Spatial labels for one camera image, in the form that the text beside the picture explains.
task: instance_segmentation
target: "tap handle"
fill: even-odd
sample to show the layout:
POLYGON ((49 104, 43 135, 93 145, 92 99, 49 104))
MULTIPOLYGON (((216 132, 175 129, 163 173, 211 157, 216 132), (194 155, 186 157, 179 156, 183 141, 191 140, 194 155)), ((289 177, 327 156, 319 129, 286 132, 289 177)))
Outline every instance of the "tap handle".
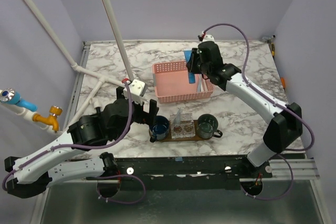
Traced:
POLYGON ((26 108, 33 112, 37 111, 37 106, 35 104, 22 99, 20 93, 14 89, 3 90, 0 95, 0 102, 26 108))

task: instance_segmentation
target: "wooden board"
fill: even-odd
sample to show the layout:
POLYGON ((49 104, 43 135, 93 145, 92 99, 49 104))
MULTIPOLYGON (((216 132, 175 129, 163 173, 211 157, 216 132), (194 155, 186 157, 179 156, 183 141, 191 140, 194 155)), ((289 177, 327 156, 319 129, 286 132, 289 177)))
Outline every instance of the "wooden board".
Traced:
MULTIPOLYGON (((196 131, 196 129, 197 129, 197 120, 194 120, 194 125, 195 125, 195 131, 196 131)), ((208 138, 208 139, 200 138, 199 136, 197 136, 197 134, 195 136, 193 136, 193 137, 183 137, 183 138, 172 139, 172 133, 171 133, 171 130, 169 130, 168 136, 164 140, 161 140, 161 141, 158 141, 158 142, 204 141, 204 140, 209 140, 209 139, 210 138, 208 138)))

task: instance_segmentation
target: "orange faucet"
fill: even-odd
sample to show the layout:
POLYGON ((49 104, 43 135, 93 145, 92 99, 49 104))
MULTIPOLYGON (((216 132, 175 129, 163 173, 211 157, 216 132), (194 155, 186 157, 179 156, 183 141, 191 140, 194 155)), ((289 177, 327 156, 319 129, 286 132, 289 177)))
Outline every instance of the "orange faucet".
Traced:
POLYGON ((44 118, 40 114, 35 114, 33 116, 33 121, 50 125, 50 126, 52 126, 53 131, 58 132, 59 125, 58 125, 58 122, 57 122, 57 117, 59 115, 61 115, 62 109, 60 107, 51 106, 51 108, 49 110, 49 113, 50 114, 47 118, 44 118))

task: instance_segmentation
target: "mug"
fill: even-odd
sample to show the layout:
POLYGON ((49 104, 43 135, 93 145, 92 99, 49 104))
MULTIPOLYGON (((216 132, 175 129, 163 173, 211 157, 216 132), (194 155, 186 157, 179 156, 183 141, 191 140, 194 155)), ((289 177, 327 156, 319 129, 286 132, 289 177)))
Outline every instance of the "mug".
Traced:
POLYGON ((200 138, 209 139, 211 137, 222 137, 223 133, 217 128, 218 121, 213 115, 203 114, 197 119, 196 133, 200 138))
POLYGON ((154 119, 154 124, 149 127, 151 132, 150 141, 154 143, 156 140, 164 140, 169 133, 169 120, 164 116, 157 115, 154 119))

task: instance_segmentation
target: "black mug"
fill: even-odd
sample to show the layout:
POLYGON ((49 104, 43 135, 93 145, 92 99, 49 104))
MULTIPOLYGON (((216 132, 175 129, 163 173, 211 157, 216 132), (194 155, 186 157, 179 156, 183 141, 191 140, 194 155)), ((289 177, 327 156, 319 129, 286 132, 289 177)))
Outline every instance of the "black mug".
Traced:
POLYGON ((213 115, 203 114, 197 119, 196 133, 200 138, 222 137, 223 133, 217 128, 218 121, 213 115))

